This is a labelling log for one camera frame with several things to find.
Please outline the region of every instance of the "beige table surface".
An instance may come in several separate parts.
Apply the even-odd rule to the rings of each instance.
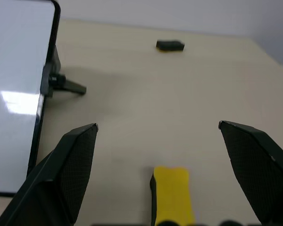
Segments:
[[[185,42],[162,54],[157,39]],[[283,66],[246,38],[61,21],[62,72],[84,97],[48,100],[38,161],[69,130],[96,122],[99,133],[77,226],[150,222],[153,167],[190,171],[198,223],[257,223],[235,179],[220,120],[267,132],[283,148]],[[8,204],[0,199],[0,213]]]

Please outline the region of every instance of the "white wall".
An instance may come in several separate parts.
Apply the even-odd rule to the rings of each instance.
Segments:
[[[254,38],[283,63],[283,0],[60,0],[62,16]]]

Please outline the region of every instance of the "whiteboard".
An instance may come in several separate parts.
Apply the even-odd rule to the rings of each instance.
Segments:
[[[0,0],[0,192],[24,183],[55,7]]]

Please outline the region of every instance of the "black stand leg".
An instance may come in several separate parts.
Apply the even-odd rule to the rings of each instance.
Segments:
[[[81,86],[73,81],[69,81],[64,75],[61,74],[50,76],[50,86],[52,86],[53,90],[56,91],[68,91],[81,95],[84,95],[87,90],[85,86]]]

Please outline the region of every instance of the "yellow sponge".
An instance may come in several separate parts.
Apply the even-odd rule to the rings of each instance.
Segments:
[[[152,226],[166,221],[180,226],[195,224],[189,192],[189,172],[186,169],[156,167],[150,187]]]

